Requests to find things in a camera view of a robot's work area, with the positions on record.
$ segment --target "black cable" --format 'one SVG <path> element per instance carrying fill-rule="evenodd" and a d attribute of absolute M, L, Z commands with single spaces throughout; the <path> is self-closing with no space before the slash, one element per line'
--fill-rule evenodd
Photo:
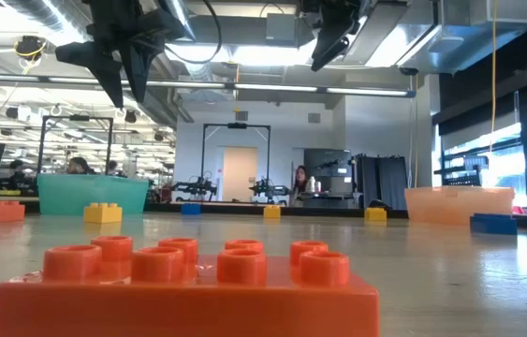
<path fill-rule="evenodd" d="M 219 19 L 217 19 L 217 13 L 215 13 L 215 10 L 211 6 L 211 3 L 209 2 L 209 0 L 203 0 L 203 3 L 205 3 L 205 6 L 207 6 L 209 11 L 211 12 L 211 15 L 213 16 L 213 20 L 215 21 L 215 26 L 217 27 L 217 48 L 215 48 L 215 52 L 213 53 L 213 55 L 210 58 L 208 58 L 207 60 L 203 60 L 203 61 L 189 60 L 189 59 L 185 59 L 185 58 L 181 57 L 180 55 L 178 55 L 170 47 L 165 46 L 165 50 L 166 51 L 171 52 L 174 56 L 176 56 L 180 60 L 182 60 L 182 61 L 184 61 L 186 63 L 189 63 L 189 64 L 194 64 L 194 65 L 206 65 L 206 64 L 208 64 L 215 56 L 217 56 L 217 53 L 219 51 L 221 51 L 221 49 L 222 49 L 222 42 L 223 42 L 223 40 L 222 40 L 222 27 L 219 24 Z"/>
<path fill-rule="evenodd" d="M 274 4 L 274 3 L 266 3 L 265 6 L 263 6 L 263 8 L 261 9 L 261 11 L 259 12 L 259 18 L 263 15 L 263 10 L 265 10 L 265 8 L 267 8 L 267 6 L 269 6 L 269 5 L 272 5 L 272 6 L 276 7 L 276 8 L 278 8 L 278 9 L 280 9 L 280 11 L 282 12 L 282 14 L 285 14 L 285 13 L 284 13 L 284 10 L 283 10 L 281 7 L 279 7 L 278 4 Z"/>

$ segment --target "woman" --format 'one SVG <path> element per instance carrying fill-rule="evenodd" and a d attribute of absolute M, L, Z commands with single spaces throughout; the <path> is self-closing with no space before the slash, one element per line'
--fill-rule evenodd
<path fill-rule="evenodd" d="M 67 173 L 69 174 L 95 174 L 95 171 L 88 166 L 86 159 L 82 157 L 73 157 L 69 159 L 69 165 L 67 165 Z"/>
<path fill-rule="evenodd" d="M 297 167 L 294 173 L 294 187 L 290 194 L 290 206 L 302 207 L 302 201 L 297 200 L 300 193 L 304 193 L 307 187 L 307 168 L 304 165 Z"/>

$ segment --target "metal frame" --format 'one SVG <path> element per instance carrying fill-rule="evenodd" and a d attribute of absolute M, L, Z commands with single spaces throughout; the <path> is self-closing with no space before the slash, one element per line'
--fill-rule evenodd
<path fill-rule="evenodd" d="M 50 119 L 54 120 L 69 120 L 69 121 L 82 121 L 82 122 L 88 122 L 90 120 L 100 120 L 100 121 L 108 121 L 110 123 L 110 129 L 108 132 L 108 139 L 107 139 L 107 159 L 105 159 L 105 169 L 103 170 L 103 175 L 108 174 L 107 166 L 110 162 L 110 156 L 111 156 L 111 142 L 113 137 L 113 118 L 112 117 L 91 117 L 91 116 L 83 116 L 83 115 L 71 115 L 71 116 L 42 116 L 42 126 L 40 128 L 40 145 L 38 147 L 38 167 L 37 167 L 37 175 L 40 174 L 40 171 L 42 169 L 42 155 L 45 148 L 45 136 L 47 135 L 47 121 Z"/>
<path fill-rule="evenodd" d="M 204 172 L 204 170 L 205 170 L 205 137 L 207 136 L 206 132 L 207 132 L 207 128 L 209 126 L 225 126 L 227 128 L 231 128 L 232 123 L 230 123 L 230 124 L 216 124 L 216 123 L 209 124 L 209 123 L 206 123 L 206 124 L 203 125 L 203 140 L 202 140 L 202 149 L 201 149 L 201 153 L 200 153 L 200 176 L 201 177 L 203 176 L 203 174 L 205 174 L 205 172 Z M 249 127 L 262 127 L 262 128 L 267 129 L 267 174 L 266 174 L 266 178 L 267 178 L 267 181 L 269 181 L 270 180 L 271 126 L 270 125 L 242 125 L 242 126 L 246 126 L 246 128 L 249 128 Z"/>

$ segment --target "yellow lego brick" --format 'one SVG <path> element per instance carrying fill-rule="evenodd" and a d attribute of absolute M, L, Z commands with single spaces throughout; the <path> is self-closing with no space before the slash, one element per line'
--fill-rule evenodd
<path fill-rule="evenodd" d="M 84 207 L 84 222 L 94 224 L 122 222 L 122 208 L 114 203 L 92 203 Z"/>
<path fill-rule="evenodd" d="M 365 219 L 369 221 L 387 221 L 388 215 L 386 210 L 372 207 L 365 210 Z"/>
<path fill-rule="evenodd" d="M 279 219 L 282 216 L 282 209 L 278 205 L 265 206 L 263 217 Z"/>

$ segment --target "orange plastic bin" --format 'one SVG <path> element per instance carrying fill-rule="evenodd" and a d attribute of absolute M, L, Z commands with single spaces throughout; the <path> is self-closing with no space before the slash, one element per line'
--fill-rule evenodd
<path fill-rule="evenodd" d="M 512 214 L 515 190 L 510 187 L 442 186 L 404 190 L 411 222 L 469 225 L 477 212 Z"/>

